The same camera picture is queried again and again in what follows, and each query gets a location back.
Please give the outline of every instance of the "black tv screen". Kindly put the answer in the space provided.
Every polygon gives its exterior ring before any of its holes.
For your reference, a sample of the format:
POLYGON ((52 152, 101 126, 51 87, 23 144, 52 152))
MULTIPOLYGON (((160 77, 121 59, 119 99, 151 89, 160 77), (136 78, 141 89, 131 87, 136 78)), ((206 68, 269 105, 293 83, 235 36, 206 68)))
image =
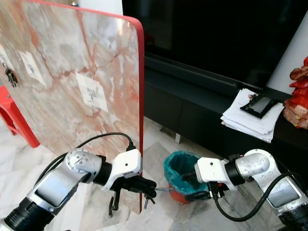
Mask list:
POLYGON ((145 51, 263 88, 307 10, 307 0, 123 0, 145 51))

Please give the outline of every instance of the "trash bin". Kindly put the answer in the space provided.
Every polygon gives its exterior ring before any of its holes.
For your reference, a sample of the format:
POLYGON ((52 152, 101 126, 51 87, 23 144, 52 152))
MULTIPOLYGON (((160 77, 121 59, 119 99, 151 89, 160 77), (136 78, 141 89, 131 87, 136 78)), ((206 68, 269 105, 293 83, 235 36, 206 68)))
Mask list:
POLYGON ((207 184, 200 184, 197 177, 191 181, 182 180, 182 175, 194 171, 194 165, 200 157, 185 151, 177 151, 164 161, 165 178, 174 189, 171 197, 181 204, 187 204, 184 196, 199 191, 208 191, 207 184))

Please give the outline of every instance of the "teal plastic bag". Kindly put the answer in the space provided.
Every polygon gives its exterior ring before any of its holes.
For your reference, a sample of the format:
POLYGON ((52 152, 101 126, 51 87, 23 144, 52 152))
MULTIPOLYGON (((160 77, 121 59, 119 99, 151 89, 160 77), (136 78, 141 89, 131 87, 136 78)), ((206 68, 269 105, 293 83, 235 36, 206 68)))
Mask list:
POLYGON ((197 180, 183 181, 182 175, 193 172, 199 156, 185 151, 177 151, 164 161, 165 178, 168 183, 180 194, 189 195, 200 191, 208 191, 206 183, 200 184, 197 180))

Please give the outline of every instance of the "white wall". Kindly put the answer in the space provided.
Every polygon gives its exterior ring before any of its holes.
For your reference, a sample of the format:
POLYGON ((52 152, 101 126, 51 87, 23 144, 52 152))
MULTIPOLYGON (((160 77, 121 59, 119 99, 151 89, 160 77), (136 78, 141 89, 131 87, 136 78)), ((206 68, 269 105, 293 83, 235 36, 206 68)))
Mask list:
POLYGON ((289 84, 293 82, 290 79, 290 73, 297 67, 303 65, 304 59, 308 56, 308 12, 305 15, 296 34, 290 42, 282 59, 271 76, 267 86, 285 93, 291 94, 294 88, 289 84))
POLYGON ((123 15, 122 0, 79 0, 78 3, 82 8, 123 15))

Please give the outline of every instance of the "television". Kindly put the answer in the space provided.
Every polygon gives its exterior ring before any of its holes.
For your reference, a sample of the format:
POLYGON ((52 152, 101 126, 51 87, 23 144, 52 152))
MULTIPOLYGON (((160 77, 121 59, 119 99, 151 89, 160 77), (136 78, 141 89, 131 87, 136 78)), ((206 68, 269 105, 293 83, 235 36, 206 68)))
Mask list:
POLYGON ((307 10, 307 0, 123 0, 143 25, 146 67, 212 88, 264 88, 307 10))

